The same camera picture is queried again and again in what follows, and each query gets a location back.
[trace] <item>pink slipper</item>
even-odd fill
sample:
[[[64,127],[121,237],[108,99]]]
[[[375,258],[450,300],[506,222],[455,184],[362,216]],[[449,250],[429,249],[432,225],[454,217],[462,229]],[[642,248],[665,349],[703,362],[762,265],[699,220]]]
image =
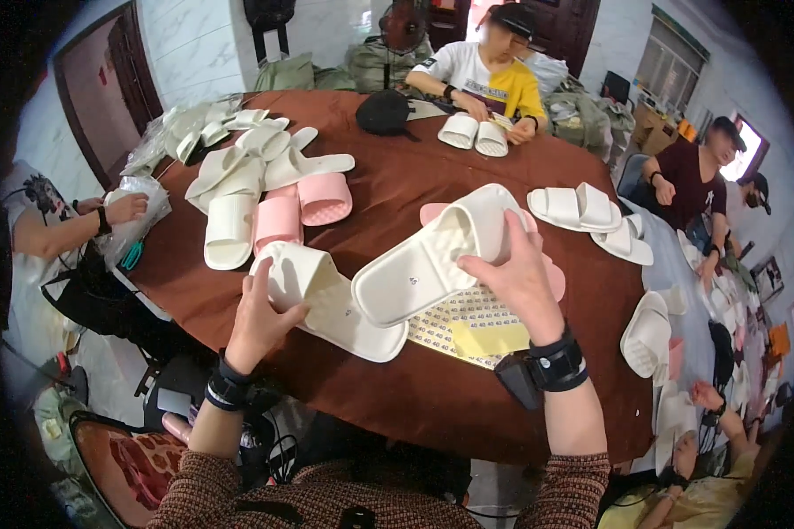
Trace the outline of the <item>pink slipper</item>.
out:
[[[253,255],[258,256],[267,243],[275,240],[303,244],[297,184],[268,191],[265,199],[255,207]]]
[[[682,372],[682,349],[684,342],[682,338],[671,338],[667,343],[668,347],[668,379],[679,380],[679,375]]]
[[[346,218],[353,209],[347,177],[343,173],[311,175],[297,182],[300,221],[304,226],[324,226]]]
[[[421,225],[426,226],[435,217],[438,217],[444,211],[447,204],[442,202],[431,202],[421,207]],[[535,218],[532,214],[525,209],[521,209],[523,217],[527,221],[527,231],[530,233],[538,233],[539,226],[535,223]],[[565,273],[561,268],[553,264],[553,260],[547,254],[542,253],[541,257],[544,259],[544,269],[547,271],[547,279],[551,284],[551,291],[553,292],[553,299],[560,302],[565,297]]]
[[[443,202],[430,202],[429,204],[425,204],[421,207],[421,225],[426,226],[429,224],[435,217],[438,217],[447,206],[448,204],[444,204]],[[537,233],[539,231],[539,226],[535,223],[535,217],[532,217],[532,214],[525,209],[521,209],[521,212],[523,213],[524,220],[527,221],[527,231],[530,233]]]

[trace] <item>hand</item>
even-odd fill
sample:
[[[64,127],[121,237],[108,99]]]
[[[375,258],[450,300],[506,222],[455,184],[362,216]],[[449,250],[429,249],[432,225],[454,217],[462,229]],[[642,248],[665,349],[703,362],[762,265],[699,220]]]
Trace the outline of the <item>hand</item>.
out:
[[[723,397],[714,386],[705,380],[698,380],[691,387],[691,401],[707,410],[719,410],[723,406]]]
[[[120,197],[106,206],[106,222],[114,226],[141,217],[147,211],[147,198],[144,193],[132,193]]]
[[[716,253],[709,254],[709,256],[697,266],[697,273],[700,276],[700,281],[703,282],[703,289],[707,294],[712,290],[712,278],[715,277],[715,267],[719,260],[719,256]]]
[[[103,205],[102,198],[86,198],[83,201],[77,202],[77,213],[80,215],[88,215],[94,212],[98,207]]]
[[[656,199],[662,206],[670,206],[673,197],[677,195],[677,188],[665,180],[662,175],[653,175],[653,185],[656,187]]]
[[[691,479],[697,463],[697,432],[686,432],[673,452],[673,470],[685,479]]]
[[[506,139],[512,145],[529,142],[535,137],[535,121],[533,119],[520,119],[515,126],[506,133]]]
[[[465,112],[471,114],[471,117],[478,122],[488,121],[488,109],[485,103],[476,99],[476,97],[469,96],[463,91],[453,90],[453,102],[459,105]]]
[[[552,344],[564,333],[565,319],[553,298],[544,269],[543,240],[539,234],[528,234],[523,229],[517,213],[508,210],[505,216],[511,244],[507,262],[496,267],[480,257],[462,256],[456,264],[506,303],[526,326],[533,344]]]
[[[226,361],[245,376],[309,313],[309,307],[303,303],[282,314],[273,309],[267,300],[267,274],[272,264],[272,257],[260,262],[255,275],[245,276],[241,284],[241,301],[235,312]]]

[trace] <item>clear plastic bag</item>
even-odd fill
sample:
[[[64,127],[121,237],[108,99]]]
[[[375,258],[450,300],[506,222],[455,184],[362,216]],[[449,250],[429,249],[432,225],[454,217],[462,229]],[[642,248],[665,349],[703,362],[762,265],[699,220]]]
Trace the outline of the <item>clear plastic bag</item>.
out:
[[[201,131],[210,121],[223,121],[241,110],[243,94],[229,94],[213,101],[179,104],[147,124],[138,146],[127,156],[122,176],[150,176],[191,131]]]
[[[144,238],[151,227],[171,212],[168,192],[152,177],[125,176],[121,179],[118,189],[127,193],[145,193],[147,213],[128,223],[113,226],[112,232],[106,235],[103,241],[97,241],[108,268],[114,268],[133,244]]]

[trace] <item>person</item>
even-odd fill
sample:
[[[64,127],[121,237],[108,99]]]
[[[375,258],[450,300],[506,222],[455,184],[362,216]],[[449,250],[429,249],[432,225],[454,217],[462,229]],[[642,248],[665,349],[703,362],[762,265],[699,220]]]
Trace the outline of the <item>person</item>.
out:
[[[13,273],[41,288],[65,317],[100,335],[126,338],[164,364],[176,352],[196,360],[214,354],[174,322],[157,318],[106,269],[94,239],[147,210],[132,193],[103,206],[101,198],[69,203],[53,183],[23,160],[0,187],[11,233]]]
[[[540,236],[528,235],[512,211],[506,212],[506,222],[511,240],[511,257],[506,263],[493,266],[478,257],[461,257],[458,265],[486,283],[518,314],[536,347],[551,350],[568,331],[544,269]],[[266,293],[271,263],[265,259],[255,275],[244,278],[233,333],[219,365],[219,372],[226,370],[230,376],[225,384],[237,380],[242,385],[233,385],[234,390],[219,389],[217,375],[212,377],[180,472],[147,527],[276,527],[285,523],[479,529],[459,506],[463,498],[442,499],[424,493],[416,484],[398,479],[399,472],[368,468],[367,479],[337,473],[338,461],[300,469],[290,484],[236,495],[239,477],[233,461],[239,450],[243,413],[233,406],[238,399],[235,395],[246,394],[247,376],[308,311],[304,305],[285,313],[271,307]],[[610,466],[602,408],[584,363],[579,375],[572,377],[578,385],[543,392],[551,458],[538,497],[518,515],[516,527],[593,526]]]
[[[519,119],[509,142],[529,142],[547,128],[539,81],[517,57],[535,31],[534,15],[522,4],[497,6],[487,21],[484,42],[451,42],[418,64],[405,82],[424,93],[452,100],[476,121],[489,111]]]
[[[756,443],[761,417],[754,418],[749,434],[745,433],[741,416],[725,406],[723,396],[708,382],[696,382],[691,397],[695,405],[721,414],[718,426],[729,439],[730,472],[724,477],[690,481],[686,488],[673,485],[659,494],[655,471],[612,476],[600,501],[598,529],[716,529],[726,527],[738,511],[764,470],[775,442],[762,449]],[[697,461],[696,438],[697,432],[687,432],[674,452],[674,468],[685,480],[691,480]]]
[[[758,171],[744,175],[734,182],[727,182],[727,225],[729,226],[728,245],[735,257],[741,257],[743,248],[736,232],[741,224],[742,212],[748,208],[763,207],[770,216],[771,205],[767,178]]]
[[[709,125],[703,145],[677,140],[644,162],[642,176],[650,188],[639,186],[632,197],[674,229],[693,231],[701,215],[711,218],[711,241],[699,247],[705,259],[697,269],[707,292],[727,240],[727,186],[719,171],[735,160],[736,151],[746,150],[735,123],[720,116]]]

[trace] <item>round table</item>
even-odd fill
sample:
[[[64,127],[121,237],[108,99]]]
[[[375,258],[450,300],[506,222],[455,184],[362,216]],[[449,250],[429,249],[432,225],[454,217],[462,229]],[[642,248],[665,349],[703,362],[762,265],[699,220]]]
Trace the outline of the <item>round table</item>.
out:
[[[306,156],[356,158],[356,168],[347,173],[353,212],[336,224],[305,230],[307,246],[329,251],[348,278],[419,229],[421,206],[454,201],[491,182],[505,185],[524,207],[536,187],[575,187],[583,181],[616,200],[605,164],[557,138],[544,136],[512,146],[504,158],[487,158],[439,142],[443,117],[407,124],[419,142],[379,137],[356,125],[364,99],[354,92],[317,90],[245,98],[247,108],[291,119],[292,133],[303,126],[318,129]],[[172,212],[150,230],[130,279],[186,331],[218,350],[232,331],[250,263],[233,272],[206,266],[206,216],[183,198],[199,165],[169,164],[163,161],[157,174],[164,172],[160,182],[170,193]],[[561,309],[603,405],[610,459],[638,457],[650,445],[652,387],[625,364],[618,344],[644,293],[641,268],[609,255],[588,234],[541,222],[539,231],[544,252],[566,275]],[[540,410],[521,408],[493,372],[411,341],[391,362],[376,364],[295,329],[260,367],[308,406],[392,439],[512,464],[541,464],[549,456]]]

